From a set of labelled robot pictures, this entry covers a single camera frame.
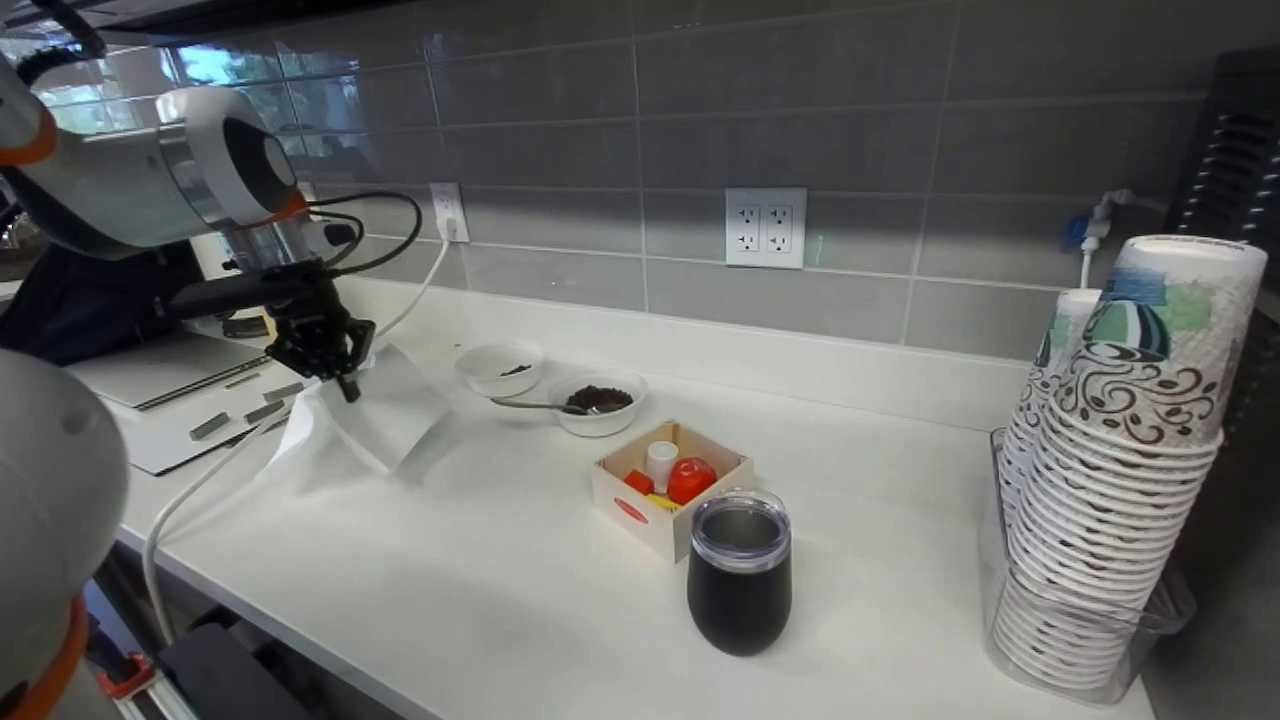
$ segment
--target black tumbler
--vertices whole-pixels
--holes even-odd
[[[690,614],[732,657],[764,652],[791,618],[791,525],[769,493],[726,493],[694,512]]]

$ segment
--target red food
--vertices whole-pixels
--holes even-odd
[[[678,506],[690,506],[711,486],[716,486],[716,467],[708,459],[683,458],[683,459],[672,464],[668,496]]]
[[[651,496],[655,487],[651,487],[651,482],[643,478],[643,471],[629,471],[629,482],[623,486],[632,486],[632,493],[641,493],[641,496]]]

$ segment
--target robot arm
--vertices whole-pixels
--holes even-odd
[[[100,261],[225,232],[245,277],[188,290],[156,313],[183,320],[263,304],[275,320],[267,356],[339,380],[355,401],[372,326],[348,315],[308,247],[308,201],[280,140],[236,93],[180,90],[156,105],[161,128],[73,136],[0,62],[0,171],[12,197],[58,245]]]

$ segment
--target white counter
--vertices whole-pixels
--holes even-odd
[[[258,478],[267,446],[245,452],[174,525],[164,564],[403,717],[1154,717],[1146,687],[1084,707],[984,657],[984,430],[1023,370],[458,291],[431,291],[401,349],[451,384],[458,351],[492,338],[629,364],[651,384],[641,430],[690,419],[756,459],[796,518],[796,610],[764,660],[711,652],[683,614],[683,570],[588,508],[588,464],[621,439],[467,395],[413,482],[345,464]],[[137,478],[126,541],[140,545],[202,467]]]

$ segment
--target gray tile backsplash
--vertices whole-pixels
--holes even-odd
[[[119,50],[40,93],[119,131],[230,84],[315,192],[451,179],[458,290],[1034,356],[1076,280],[1063,222],[1122,185],[1155,210],[1211,62],[1256,43],[1278,0],[431,0]],[[726,189],[807,189],[807,267],[726,267]]]

